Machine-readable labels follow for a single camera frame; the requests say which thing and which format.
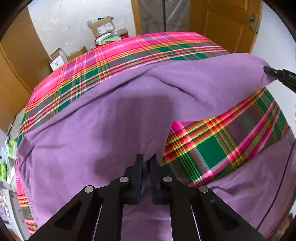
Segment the green tissue pack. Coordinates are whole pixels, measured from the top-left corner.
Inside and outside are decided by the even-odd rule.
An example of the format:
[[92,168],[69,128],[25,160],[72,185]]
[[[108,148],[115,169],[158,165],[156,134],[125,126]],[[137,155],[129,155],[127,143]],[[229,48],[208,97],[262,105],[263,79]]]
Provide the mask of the green tissue pack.
[[11,140],[10,135],[8,135],[1,148],[1,181],[6,181],[8,184],[11,184],[16,174],[16,148],[17,142]]

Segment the wooden wardrobe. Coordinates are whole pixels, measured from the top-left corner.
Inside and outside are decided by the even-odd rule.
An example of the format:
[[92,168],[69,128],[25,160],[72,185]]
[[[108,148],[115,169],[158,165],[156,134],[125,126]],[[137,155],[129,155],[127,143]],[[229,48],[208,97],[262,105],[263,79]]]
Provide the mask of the wooden wardrobe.
[[1,130],[28,103],[34,88],[52,73],[49,55],[24,8],[1,39]]

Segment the purple garment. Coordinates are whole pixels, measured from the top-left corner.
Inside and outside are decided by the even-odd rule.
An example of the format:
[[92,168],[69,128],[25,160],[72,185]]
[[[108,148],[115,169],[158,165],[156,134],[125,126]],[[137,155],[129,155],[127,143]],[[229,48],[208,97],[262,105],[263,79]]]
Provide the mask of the purple garment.
[[[38,227],[85,186],[100,188],[123,175],[137,154],[162,163],[171,125],[217,117],[273,77],[266,62],[235,53],[167,61],[124,71],[93,87],[25,135],[20,179]],[[206,185],[265,238],[272,238],[295,201],[292,129],[230,174]]]

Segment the red gift box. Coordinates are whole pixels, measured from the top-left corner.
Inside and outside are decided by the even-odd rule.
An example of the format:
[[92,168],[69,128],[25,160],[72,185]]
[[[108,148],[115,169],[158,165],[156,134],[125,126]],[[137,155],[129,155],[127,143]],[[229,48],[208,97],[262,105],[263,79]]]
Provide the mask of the red gift box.
[[97,37],[95,39],[94,44],[95,44],[95,47],[99,47],[102,45],[106,45],[108,43],[112,43],[112,42],[126,39],[128,37],[129,37],[128,30],[126,28],[121,28],[121,29],[106,33],[100,37]]

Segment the wooden door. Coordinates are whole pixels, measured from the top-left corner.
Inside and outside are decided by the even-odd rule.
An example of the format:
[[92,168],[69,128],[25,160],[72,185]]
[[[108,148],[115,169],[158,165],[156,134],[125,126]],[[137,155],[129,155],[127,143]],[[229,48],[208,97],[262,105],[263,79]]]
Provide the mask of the wooden door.
[[193,0],[189,31],[210,39],[229,53],[251,53],[261,15],[261,0]]

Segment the grey mattress in plastic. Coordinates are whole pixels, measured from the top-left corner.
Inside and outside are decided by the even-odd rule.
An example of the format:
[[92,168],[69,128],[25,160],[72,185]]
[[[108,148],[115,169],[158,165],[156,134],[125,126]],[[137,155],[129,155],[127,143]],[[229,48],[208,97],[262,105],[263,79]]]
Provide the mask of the grey mattress in plastic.
[[143,34],[189,30],[189,0],[139,0],[138,6]]

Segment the labelled cardboard box on top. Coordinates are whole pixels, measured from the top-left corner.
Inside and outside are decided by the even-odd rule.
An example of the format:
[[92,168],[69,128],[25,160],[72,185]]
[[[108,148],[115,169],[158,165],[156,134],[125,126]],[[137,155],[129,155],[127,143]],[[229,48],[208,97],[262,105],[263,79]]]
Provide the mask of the labelled cardboard box on top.
[[93,36],[95,38],[98,38],[115,30],[113,18],[111,16],[89,20],[87,21],[87,25],[92,30]]

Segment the pink green plaid bedsheet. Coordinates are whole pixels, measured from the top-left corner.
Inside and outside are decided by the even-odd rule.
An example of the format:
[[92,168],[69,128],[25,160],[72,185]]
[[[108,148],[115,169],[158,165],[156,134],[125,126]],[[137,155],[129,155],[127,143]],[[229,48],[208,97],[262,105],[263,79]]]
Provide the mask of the pink green plaid bedsheet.
[[[34,88],[18,141],[114,75],[163,61],[226,53],[199,34],[167,32],[126,38],[80,54]],[[185,184],[206,184],[238,169],[289,131],[279,105],[264,88],[217,117],[173,122],[162,163]]]

